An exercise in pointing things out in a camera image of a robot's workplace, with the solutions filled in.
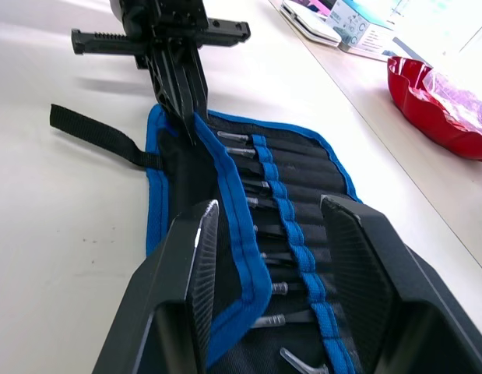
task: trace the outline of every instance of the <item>cardboard box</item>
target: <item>cardboard box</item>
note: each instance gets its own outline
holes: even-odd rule
[[[350,47],[381,54],[394,37],[392,27],[352,0],[337,0],[328,23]]]

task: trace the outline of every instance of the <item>pink plastic bag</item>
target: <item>pink plastic bag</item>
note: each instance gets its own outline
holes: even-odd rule
[[[445,117],[454,126],[482,135],[482,99],[460,76],[455,78],[431,70],[424,78],[426,91],[445,109]]]

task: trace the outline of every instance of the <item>white desk surface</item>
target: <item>white desk surface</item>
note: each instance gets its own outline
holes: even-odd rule
[[[203,48],[209,107],[320,132],[482,332],[482,269],[266,0],[206,0],[252,38]],[[102,0],[0,2],[0,374],[91,372],[144,259],[143,171],[49,127],[50,103],[144,147],[155,103],[132,58],[75,56],[69,33],[121,31]]]
[[[282,2],[270,1],[276,8]],[[482,266],[482,163],[431,142],[403,117],[389,94],[385,62],[294,32]]]

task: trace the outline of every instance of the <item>red bowl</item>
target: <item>red bowl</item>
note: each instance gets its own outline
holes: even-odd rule
[[[482,135],[449,121],[445,109],[422,83],[431,68],[403,57],[388,60],[388,86],[403,115],[425,136],[453,153],[482,161]]]

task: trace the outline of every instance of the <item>blue fabric trim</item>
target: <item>blue fabric trim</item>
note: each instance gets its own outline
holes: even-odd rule
[[[211,115],[226,119],[228,121],[250,123],[252,125],[265,127],[267,129],[288,130],[288,131],[295,132],[299,135],[302,135],[306,138],[317,140],[320,143],[320,145],[329,154],[329,159],[337,166],[338,170],[343,175],[343,177],[345,179],[345,183],[347,185],[347,195],[349,197],[351,197],[353,200],[358,201],[359,203],[362,203],[362,200],[360,200],[357,196],[357,192],[355,190],[355,186],[354,186],[353,182],[351,181],[350,175],[347,173],[347,171],[345,170],[343,165],[338,160],[338,158],[337,158],[336,154],[334,153],[334,150],[332,149],[330,144],[327,143],[327,141],[325,141],[325,139],[322,138],[322,136],[320,134],[318,134],[317,132],[312,131],[310,129],[305,129],[304,127],[289,125],[287,123],[258,121],[256,119],[238,117],[238,116],[235,116],[235,115],[225,115],[224,113],[219,113],[218,111],[209,111],[209,113]]]
[[[242,286],[241,298],[223,310],[212,323],[207,361],[210,367],[263,314],[272,294],[272,281],[259,253],[245,191],[234,161],[198,115],[195,129],[213,157],[228,219],[232,257]]]
[[[320,333],[329,359],[336,374],[354,374],[350,354],[341,340],[334,311],[325,300],[325,288],[315,272],[315,257],[304,244],[304,234],[296,222],[292,202],[285,185],[279,181],[277,166],[273,163],[264,136],[252,135],[253,145],[265,171],[265,180],[270,184],[273,198],[279,207],[280,219],[286,229],[287,242],[297,260],[301,278],[308,288],[308,301],[317,316]]]
[[[167,127],[166,116],[155,105],[147,119],[146,152],[159,154],[157,135]],[[168,231],[168,180],[161,170],[146,169],[149,179],[149,213],[147,214],[146,255],[150,255]]]

